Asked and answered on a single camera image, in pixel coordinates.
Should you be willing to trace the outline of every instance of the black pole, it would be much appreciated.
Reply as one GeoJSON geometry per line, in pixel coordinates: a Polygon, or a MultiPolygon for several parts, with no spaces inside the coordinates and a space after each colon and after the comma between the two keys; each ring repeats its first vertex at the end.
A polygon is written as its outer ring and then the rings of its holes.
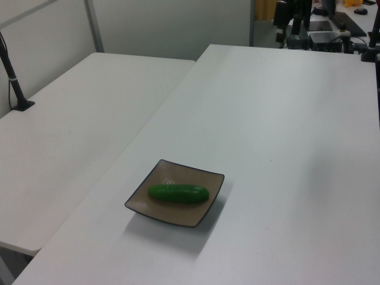
{"type": "Polygon", "coordinates": [[[372,34],[370,36],[368,49],[362,54],[362,61],[364,62],[376,62],[378,51],[376,50],[376,41],[379,36],[380,30],[380,10],[376,13],[375,23],[373,24],[372,34]]]}
{"type": "Polygon", "coordinates": [[[5,46],[4,39],[2,37],[2,34],[0,32],[0,57],[1,61],[4,65],[4,68],[8,74],[8,78],[12,84],[12,88],[14,90],[14,93],[17,97],[17,106],[13,108],[13,110],[18,111],[25,111],[32,105],[34,105],[34,102],[26,100],[24,97],[23,91],[21,90],[20,84],[18,83],[16,74],[14,73],[10,58],[8,56],[8,51],[5,46]]]}

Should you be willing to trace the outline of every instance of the orange object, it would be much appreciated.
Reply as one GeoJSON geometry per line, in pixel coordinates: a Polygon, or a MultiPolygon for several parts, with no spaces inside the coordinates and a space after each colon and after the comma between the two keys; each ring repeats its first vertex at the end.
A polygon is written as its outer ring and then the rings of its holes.
{"type": "Polygon", "coordinates": [[[363,4],[363,0],[344,0],[345,7],[358,6],[362,4],[363,4]]]}

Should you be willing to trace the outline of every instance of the green cucumber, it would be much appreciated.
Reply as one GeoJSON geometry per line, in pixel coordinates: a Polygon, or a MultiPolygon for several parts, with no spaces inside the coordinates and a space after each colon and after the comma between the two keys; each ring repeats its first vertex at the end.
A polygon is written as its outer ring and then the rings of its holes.
{"type": "Polygon", "coordinates": [[[208,199],[206,188],[187,184],[153,185],[148,193],[154,198],[176,203],[199,203],[208,199]]]}

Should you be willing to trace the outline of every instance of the brown plate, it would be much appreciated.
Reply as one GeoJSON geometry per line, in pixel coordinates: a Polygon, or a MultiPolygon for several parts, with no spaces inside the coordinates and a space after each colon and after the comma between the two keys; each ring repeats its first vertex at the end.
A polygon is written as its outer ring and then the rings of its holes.
{"type": "Polygon", "coordinates": [[[224,175],[200,170],[161,159],[148,174],[125,206],[146,217],[182,227],[196,227],[215,201],[224,175]],[[156,184],[191,184],[208,189],[208,200],[196,204],[160,201],[148,194],[156,184]]]}

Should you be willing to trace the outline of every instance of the white table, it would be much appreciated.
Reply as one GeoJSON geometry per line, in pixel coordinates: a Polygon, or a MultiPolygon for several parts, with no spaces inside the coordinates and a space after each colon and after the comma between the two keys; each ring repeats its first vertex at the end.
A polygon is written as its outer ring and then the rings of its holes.
{"type": "Polygon", "coordinates": [[[35,255],[193,66],[95,53],[0,120],[0,246],[35,255]]]}
{"type": "Polygon", "coordinates": [[[378,120],[359,56],[210,46],[14,285],[376,284],[378,120]],[[197,228],[124,207],[159,159],[226,175],[197,228]]]}

